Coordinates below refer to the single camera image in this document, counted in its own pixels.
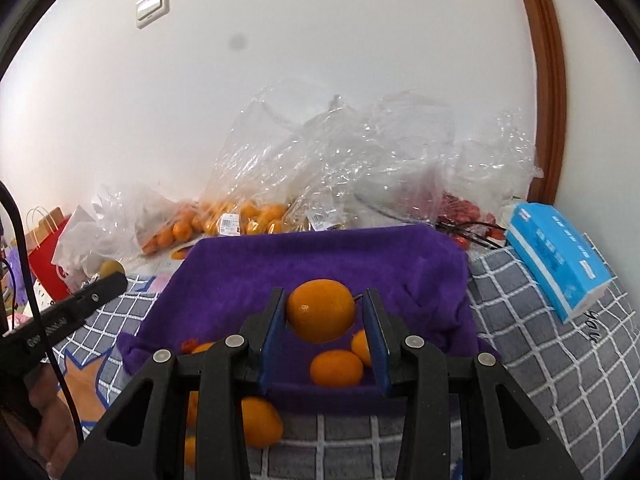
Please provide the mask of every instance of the purple towel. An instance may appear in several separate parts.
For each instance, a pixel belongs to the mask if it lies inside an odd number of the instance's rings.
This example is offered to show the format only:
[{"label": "purple towel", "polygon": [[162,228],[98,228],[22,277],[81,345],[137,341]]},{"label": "purple towel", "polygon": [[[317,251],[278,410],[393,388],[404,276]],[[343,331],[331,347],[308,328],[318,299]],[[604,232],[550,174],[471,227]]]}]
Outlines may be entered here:
[{"label": "purple towel", "polygon": [[[415,225],[202,240],[158,297],[138,334],[118,336],[124,369],[133,374],[155,350],[179,352],[188,339],[217,341],[233,334],[249,314],[266,306],[273,287],[290,293],[318,278],[342,282],[353,295],[377,288],[390,314],[401,316],[412,333],[447,354],[472,357],[480,344],[486,348],[476,337],[466,296],[466,254],[445,235]],[[360,386],[343,390],[319,388],[308,377],[316,354],[348,349],[351,335],[361,328],[358,314],[347,335],[312,345],[287,327],[280,358],[273,364],[271,397],[276,405],[335,412],[333,407],[350,396],[354,402],[349,404],[360,407],[357,411],[375,411],[379,398],[373,399],[370,370]]]}]

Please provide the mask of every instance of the human hand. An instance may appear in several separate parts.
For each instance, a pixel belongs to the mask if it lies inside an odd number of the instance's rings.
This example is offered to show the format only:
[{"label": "human hand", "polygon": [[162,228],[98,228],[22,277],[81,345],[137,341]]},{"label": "human hand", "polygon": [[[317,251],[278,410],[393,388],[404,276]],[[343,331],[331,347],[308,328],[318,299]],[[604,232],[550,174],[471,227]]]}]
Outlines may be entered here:
[{"label": "human hand", "polygon": [[51,365],[41,367],[29,390],[29,402],[42,416],[36,437],[10,413],[3,413],[4,419],[21,446],[42,457],[47,474],[59,478],[78,450],[78,440],[71,412],[58,397],[58,380]]}]

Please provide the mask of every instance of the brown wood trim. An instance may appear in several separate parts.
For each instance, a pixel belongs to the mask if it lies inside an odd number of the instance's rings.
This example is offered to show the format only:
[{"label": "brown wood trim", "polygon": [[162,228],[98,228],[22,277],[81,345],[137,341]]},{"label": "brown wood trim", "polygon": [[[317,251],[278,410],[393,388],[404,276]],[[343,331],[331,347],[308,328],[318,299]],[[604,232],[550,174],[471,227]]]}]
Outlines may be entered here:
[{"label": "brown wood trim", "polygon": [[553,0],[524,0],[524,6],[538,76],[536,151],[538,165],[545,172],[544,178],[533,180],[527,199],[552,204],[558,192],[566,135],[567,95],[562,35]]}]

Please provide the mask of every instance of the white wall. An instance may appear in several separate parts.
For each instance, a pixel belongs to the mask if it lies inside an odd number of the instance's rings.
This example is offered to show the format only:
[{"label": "white wall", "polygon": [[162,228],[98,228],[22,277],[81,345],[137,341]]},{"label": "white wall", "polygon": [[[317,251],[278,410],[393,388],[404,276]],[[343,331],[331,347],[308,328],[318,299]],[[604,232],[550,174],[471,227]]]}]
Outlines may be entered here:
[{"label": "white wall", "polygon": [[640,63],[593,0],[555,0],[568,131],[556,207],[587,232],[640,305]]},{"label": "white wall", "polygon": [[197,196],[233,117],[288,76],[355,105],[417,89],[464,136],[513,107],[534,129],[522,0],[170,0],[142,30],[135,1],[58,0],[0,82],[0,178],[24,212],[124,179]]}]

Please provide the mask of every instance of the clear plastic bag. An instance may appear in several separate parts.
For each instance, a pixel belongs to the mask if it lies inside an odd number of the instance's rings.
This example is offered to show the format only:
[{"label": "clear plastic bag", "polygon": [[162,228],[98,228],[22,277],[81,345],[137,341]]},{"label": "clear plastic bag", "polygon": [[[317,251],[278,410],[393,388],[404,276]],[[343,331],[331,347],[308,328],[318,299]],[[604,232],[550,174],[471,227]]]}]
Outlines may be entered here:
[{"label": "clear plastic bag", "polygon": [[[306,110],[297,120],[324,111],[297,122],[276,110],[276,101],[296,109],[282,98],[292,88]],[[380,208],[433,220],[451,136],[449,109],[412,92],[356,110],[304,83],[270,88],[238,117],[216,162],[201,200],[205,232],[366,227]]]},{"label": "clear plastic bag", "polygon": [[70,276],[79,270],[92,276],[106,258],[126,265],[141,254],[152,254],[197,234],[191,227],[196,218],[194,206],[172,202],[147,187],[104,187],[98,200],[95,217],[78,207],[58,239],[51,262]]},{"label": "clear plastic bag", "polygon": [[526,197],[532,179],[543,176],[536,165],[534,139],[518,126],[516,112],[501,114],[480,138],[465,139],[453,147],[442,218],[491,222],[514,198]]}]

